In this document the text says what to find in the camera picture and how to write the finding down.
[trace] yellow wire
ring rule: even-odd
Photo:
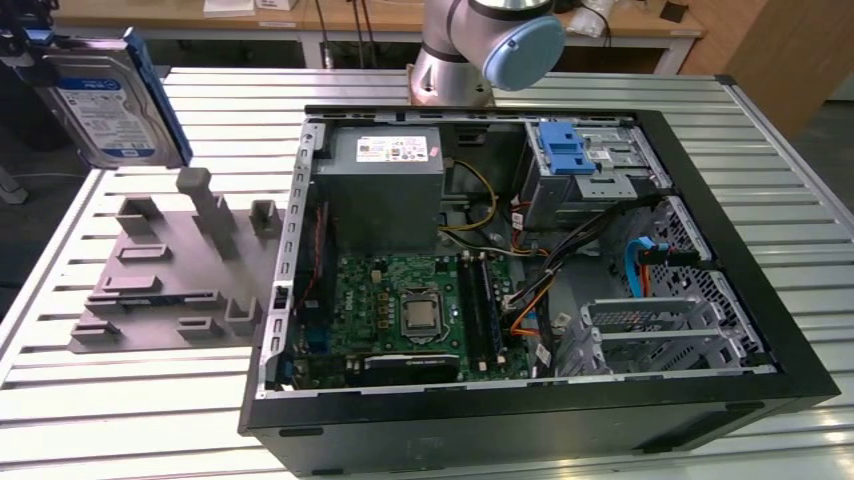
[[[498,210],[498,197],[496,196],[496,190],[493,190],[493,185],[490,185],[490,182],[488,181],[486,177],[481,174],[481,172],[476,169],[476,167],[473,167],[469,163],[463,162],[462,160],[454,160],[454,163],[459,163],[461,165],[463,165],[469,169],[469,172],[473,173],[476,177],[478,177],[478,180],[484,182],[486,189],[490,191],[490,200],[492,200],[493,206],[490,207],[489,215],[480,222],[473,223],[470,225],[439,227],[439,230],[443,230],[443,231],[474,230],[476,228],[481,228],[484,225],[486,225],[493,221],[493,217],[496,216],[496,211]]]

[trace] light blue end cap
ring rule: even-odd
[[[486,57],[486,79],[502,90],[522,90],[534,85],[558,63],[565,39],[564,25],[554,15],[521,25]]]

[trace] power supply label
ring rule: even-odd
[[[357,162],[426,162],[427,137],[362,137]]]
[[[63,78],[58,91],[95,146],[119,158],[151,157],[154,142],[113,78]]]

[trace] motherboard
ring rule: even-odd
[[[341,257],[334,319],[306,327],[295,362],[305,388],[528,378],[498,316],[510,291],[504,256]]]

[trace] sticker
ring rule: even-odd
[[[111,157],[151,157],[145,123],[126,107],[127,94],[111,78],[63,78],[58,92],[95,146]]]
[[[552,326],[556,328],[565,328],[570,324],[570,320],[573,320],[573,317],[570,317],[566,313],[561,312],[558,314],[558,318],[556,318],[554,321],[552,322]]]
[[[537,358],[546,366],[552,363],[552,352],[544,347],[542,343],[537,346]]]
[[[362,137],[357,162],[427,162],[427,137]]]
[[[588,150],[588,158],[590,160],[612,161],[612,154],[608,150]]]
[[[704,32],[700,30],[672,30],[670,35],[674,37],[700,37]]]
[[[297,24],[294,22],[258,22],[259,27],[277,27],[277,28],[297,28]]]
[[[513,212],[510,220],[513,222],[513,228],[516,230],[522,230],[525,227],[525,216],[520,212]]]

